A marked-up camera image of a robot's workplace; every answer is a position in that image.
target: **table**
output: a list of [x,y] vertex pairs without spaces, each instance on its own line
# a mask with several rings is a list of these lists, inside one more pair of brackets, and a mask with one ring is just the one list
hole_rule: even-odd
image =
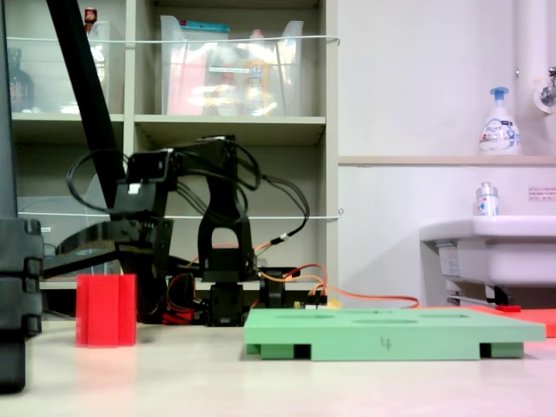
[[259,361],[241,328],[140,326],[135,347],[75,347],[73,321],[28,344],[0,416],[556,416],[556,340],[523,360]]

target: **green board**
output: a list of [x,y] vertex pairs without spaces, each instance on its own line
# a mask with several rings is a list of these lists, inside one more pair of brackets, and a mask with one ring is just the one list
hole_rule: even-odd
[[520,358],[523,342],[545,333],[541,324],[454,308],[261,308],[244,328],[248,354],[313,361]]

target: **sink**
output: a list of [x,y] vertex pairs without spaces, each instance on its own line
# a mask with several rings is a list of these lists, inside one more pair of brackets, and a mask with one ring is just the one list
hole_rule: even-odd
[[556,287],[556,216],[438,222],[422,228],[420,240],[436,246],[442,274],[452,281]]

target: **black pole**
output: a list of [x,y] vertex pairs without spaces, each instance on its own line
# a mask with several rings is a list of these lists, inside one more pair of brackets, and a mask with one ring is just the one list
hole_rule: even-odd
[[4,1],[0,0],[0,217],[17,217],[14,142],[11,130],[10,79]]
[[[47,0],[47,4],[79,105],[89,149],[117,149],[77,0]],[[106,153],[95,156],[93,162],[106,206],[114,207],[116,181],[125,177],[122,158]]]

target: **shelf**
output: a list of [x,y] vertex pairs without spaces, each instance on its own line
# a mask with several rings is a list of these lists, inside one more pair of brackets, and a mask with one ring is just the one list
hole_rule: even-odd
[[160,7],[210,9],[314,9],[320,0],[155,0]]
[[139,131],[157,148],[179,146],[209,135],[234,134],[238,143],[254,146],[316,146],[325,117],[219,117],[137,115]]
[[[111,115],[116,140],[123,138],[123,115]],[[86,145],[80,115],[63,113],[13,113],[11,115],[17,144]]]
[[556,166],[556,156],[339,156],[344,167],[366,166]]
[[[212,283],[210,282],[197,282],[195,288],[198,291],[209,291]],[[316,282],[288,282],[286,283],[287,291],[310,291],[314,288]],[[245,291],[258,291],[259,282],[242,282]],[[75,280],[57,280],[56,278],[40,282],[40,288],[46,289],[77,289],[77,282]]]

